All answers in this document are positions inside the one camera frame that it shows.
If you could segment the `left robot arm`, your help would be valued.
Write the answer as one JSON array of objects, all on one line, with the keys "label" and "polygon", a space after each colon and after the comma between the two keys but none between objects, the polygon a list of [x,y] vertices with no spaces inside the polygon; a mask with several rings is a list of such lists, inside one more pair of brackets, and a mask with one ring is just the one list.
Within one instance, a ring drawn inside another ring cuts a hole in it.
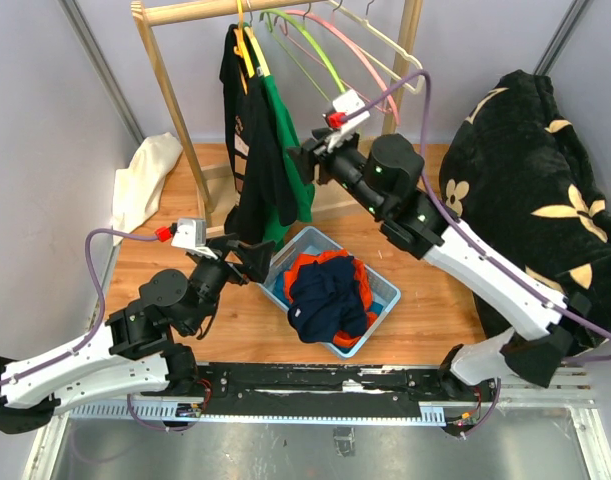
[{"label": "left robot arm", "polygon": [[78,406],[119,395],[186,396],[208,392],[190,347],[176,335],[203,338],[228,283],[262,283],[273,241],[249,245],[237,235],[211,239],[173,233],[156,239],[185,250],[190,275],[165,269],[139,288],[139,296],[91,330],[25,360],[0,357],[0,431],[21,434],[47,425]]}]

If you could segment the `pale yellow hanger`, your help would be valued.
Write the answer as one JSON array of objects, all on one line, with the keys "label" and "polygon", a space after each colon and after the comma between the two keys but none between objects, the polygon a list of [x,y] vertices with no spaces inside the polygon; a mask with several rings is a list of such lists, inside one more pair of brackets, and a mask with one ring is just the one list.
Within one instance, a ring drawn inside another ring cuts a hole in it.
[{"label": "pale yellow hanger", "polygon": [[271,72],[270,72],[268,63],[262,51],[261,45],[254,34],[252,27],[249,24],[244,23],[243,29],[244,29],[244,33],[247,35],[249,42],[252,46],[252,50],[254,52],[255,58],[258,63],[258,69],[260,71],[260,76],[265,77],[265,78],[269,77],[271,75]]}]

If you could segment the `pink plastic hanger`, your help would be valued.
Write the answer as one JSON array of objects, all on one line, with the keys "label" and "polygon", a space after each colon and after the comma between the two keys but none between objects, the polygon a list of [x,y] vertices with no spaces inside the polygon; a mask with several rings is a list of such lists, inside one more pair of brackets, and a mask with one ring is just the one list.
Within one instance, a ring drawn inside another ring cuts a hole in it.
[{"label": "pink plastic hanger", "polygon": [[318,24],[319,26],[321,26],[322,28],[330,32],[332,35],[334,35],[340,42],[342,42],[349,49],[349,51],[358,59],[358,61],[363,64],[363,68],[372,77],[372,79],[374,80],[376,85],[379,87],[379,89],[382,92],[385,92],[387,90],[385,81],[383,80],[381,75],[376,71],[375,67],[373,66],[372,62],[368,59],[368,56],[363,51],[363,49],[359,47],[353,40],[347,37],[344,33],[342,33],[336,26],[332,25],[327,20],[323,20],[321,17],[319,17],[316,14],[307,13],[305,11],[300,11],[300,10],[294,10],[294,9],[287,10],[287,11],[277,10],[275,15],[276,15],[275,22],[278,22],[278,19],[281,18],[285,24],[284,29],[283,29],[285,36],[288,36],[287,24],[291,24],[310,43],[312,49],[318,55],[320,63],[328,70],[328,72],[330,73],[330,76],[332,77],[334,82],[337,84],[339,91],[341,93],[344,93],[346,90],[348,90],[351,87],[351,85],[339,76],[335,66],[333,65],[333,63],[331,62],[327,54],[324,52],[324,50],[318,44],[318,42],[311,36],[310,32],[306,29],[304,22],[303,21],[299,22],[296,20],[297,15],[303,16],[305,20],[310,20],[312,22],[315,22],[316,24]]}]

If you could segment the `green t shirt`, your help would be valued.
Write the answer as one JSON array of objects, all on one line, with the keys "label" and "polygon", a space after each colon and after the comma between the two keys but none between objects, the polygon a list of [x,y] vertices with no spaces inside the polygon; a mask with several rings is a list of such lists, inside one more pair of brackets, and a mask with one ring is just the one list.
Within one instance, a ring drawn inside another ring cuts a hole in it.
[{"label": "green t shirt", "polygon": [[[297,216],[295,221],[311,223],[311,209],[315,196],[315,187],[312,184],[303,183],[294,161],[287,153],[288,148],[300,145],[291,115],[280,97],[274,78],[269,75],[263,77],[262,80],[267,104],[271,109],[273,125],[280,145],[289,186],[296,200]],[[276,210],[268,210],[268,213],[269,219],[265,227],[264,240],[275,241],[275,251],[278,251],[284,246],[284,238],[293,222],[283,226],[280,224]]]}]

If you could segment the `lime green hanger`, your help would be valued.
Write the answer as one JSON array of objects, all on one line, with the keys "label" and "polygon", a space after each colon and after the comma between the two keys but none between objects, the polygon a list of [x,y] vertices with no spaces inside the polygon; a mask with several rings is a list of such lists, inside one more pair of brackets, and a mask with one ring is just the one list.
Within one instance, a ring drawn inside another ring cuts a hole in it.
[{"label": "lime green hanger", "polygon": [[[298,49],[300,49],[302,53],[307,54],[319,66],[322,66],[323,69],[331,77],[334,85],[336,86],[336,89],[340,94],[346,92],[347,87],[343,83],[331,60],[324,52],[322,47],[318,44],[318,42],[313,38],[313,36],[301,23],[296,21],[290,14],[287,14],[285,11],[278,9],[262,10],[259,14],[259,17],[260,21],[266,27],[273,40],[281,47],[284,53],[292,61],[292,63],[300,70],[300,72],[305,76],[305,78],[310,82],[310,84],[314,87],[314,89],[323,99],[327,100],[328,102],[331,101],[331,98],[327,95],[322,86],[316,81],[310,71],[299,61],[295,53],[287,45],[286,40],[291,42],[293,46],[296,46]],[[309,47],[303,47],[297,40],[295,40],[290,35],[290,27],[293,27],[298,32],[298,35],[309,44]]]}]

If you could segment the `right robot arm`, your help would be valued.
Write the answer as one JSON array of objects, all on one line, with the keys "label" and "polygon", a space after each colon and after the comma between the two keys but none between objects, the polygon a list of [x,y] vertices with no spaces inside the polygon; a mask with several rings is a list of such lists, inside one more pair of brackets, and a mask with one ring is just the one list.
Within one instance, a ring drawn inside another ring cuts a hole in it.
[{"label": "right robot arm", "polygon": [[357,134],[341,139],[336,131],[320,129],[287,152],[303,182],[337,182],[392,245],[458,280],[509,324],[484,341],[453,347],[438,370],[440,392],[459,400],[484,381],[511,376],[549,387],[573,343],[562,318],[587,312],[588,300],[530,277],[464,221],[441,211],[429,191],[419,188],[424,160],[402,135],[377,138],[367,156],[358,142]]}]

